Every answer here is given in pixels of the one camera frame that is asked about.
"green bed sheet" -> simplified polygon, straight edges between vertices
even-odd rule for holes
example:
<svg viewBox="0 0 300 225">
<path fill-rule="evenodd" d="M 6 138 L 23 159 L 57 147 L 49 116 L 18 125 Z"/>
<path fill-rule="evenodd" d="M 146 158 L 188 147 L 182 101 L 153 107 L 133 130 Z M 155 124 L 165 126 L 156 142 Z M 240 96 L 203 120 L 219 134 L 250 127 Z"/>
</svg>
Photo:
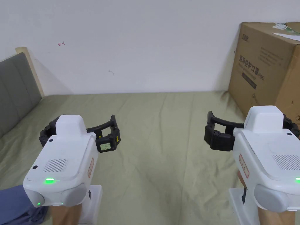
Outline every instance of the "green bed sheet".
<svg viewBox="0 0 300 225">
<path fill-rule="evenodd" d="M 98 224 L 234 224 L 228 189 L 241 184 L 232 154 L 203 140 L 210 110 L 244 120 L 227 92 L 45 97 L 0 139 L 0 189 L 23 183 L 42 149 L 40 131 L 57 116 L 81 115 L 93 127 L 115 114 L 122 141 L 99 154 L 92 179 L 103 187 Z"/>
</svg>

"speaker grille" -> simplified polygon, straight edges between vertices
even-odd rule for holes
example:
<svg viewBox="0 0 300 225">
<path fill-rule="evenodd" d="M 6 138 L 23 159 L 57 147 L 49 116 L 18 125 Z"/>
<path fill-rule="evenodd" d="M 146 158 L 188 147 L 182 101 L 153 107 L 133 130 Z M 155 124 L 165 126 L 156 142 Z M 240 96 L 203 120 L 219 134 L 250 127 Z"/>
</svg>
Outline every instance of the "speaker grille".
<svg viewBox="0 0 300 225">
<path fill-rule="evenodd" d="M 67 159 L 50 159 L 43 172 L 63 172 L 66 168 Z"/>
<path fill-rule="evenodd" d="M 300 158 L 297 155 L 272 155 L 282 170 L 300 170 Z"/>
</svg>

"wrist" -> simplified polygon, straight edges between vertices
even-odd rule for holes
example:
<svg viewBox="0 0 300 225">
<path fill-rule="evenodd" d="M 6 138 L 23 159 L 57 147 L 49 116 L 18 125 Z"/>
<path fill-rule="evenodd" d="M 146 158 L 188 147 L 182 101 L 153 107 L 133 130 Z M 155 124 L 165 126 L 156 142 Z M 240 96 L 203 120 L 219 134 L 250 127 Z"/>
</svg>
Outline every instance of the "wrist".
<svg viewBox="0 0 300 225">
<path fill-rule="evenodd" d="M 295 215 L 293 211 L 277 213 L 258 207 L 260 225 L 294 225 Z"/>
</svg>

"label on box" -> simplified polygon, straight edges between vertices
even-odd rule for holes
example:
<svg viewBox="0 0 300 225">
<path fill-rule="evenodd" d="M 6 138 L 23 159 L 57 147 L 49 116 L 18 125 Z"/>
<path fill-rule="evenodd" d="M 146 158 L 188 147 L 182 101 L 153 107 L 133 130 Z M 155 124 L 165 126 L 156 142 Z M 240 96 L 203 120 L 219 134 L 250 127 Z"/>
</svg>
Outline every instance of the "label on box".
<svg viewBox="0 0 300 225">
<path fill-rule="evenodd" d="M 279 30 L 285 30 L 288 26 L 285 25 L 284 23 L 276 23 L 275 26 L 273 26 L 273 28 L 279 29 Z"/>
<path fill-rule="evenodd" d="M 297 35 L 278 34 L 278 33 L 272 33 L 272 34 L 282 36 L 284 38 L 292 39 L 292 40 L 295 40 L 295 41 L 300 41 L 300 34 L 297 34 Z"/>
<path fill-rule="evenodd" d="M 256 84 L 244 72 L 242 73 L 242 77 L 254 88 L 254 90 L 256 89 Z"/>
</svg>

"gray upholstered headboard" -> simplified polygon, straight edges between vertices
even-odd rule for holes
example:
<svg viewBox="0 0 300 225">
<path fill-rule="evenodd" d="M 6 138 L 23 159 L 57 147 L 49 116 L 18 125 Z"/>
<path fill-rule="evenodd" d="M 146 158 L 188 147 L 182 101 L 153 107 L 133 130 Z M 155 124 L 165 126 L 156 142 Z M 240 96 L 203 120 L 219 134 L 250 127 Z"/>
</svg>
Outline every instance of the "gray upholstered headboard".
<svg viewBox="0 0 300 225">
<path fill-rule="evenodd" d="M 10 131 L 41 100 L 24 53 L 0 62 L 0 137 Z"/>
</svg>

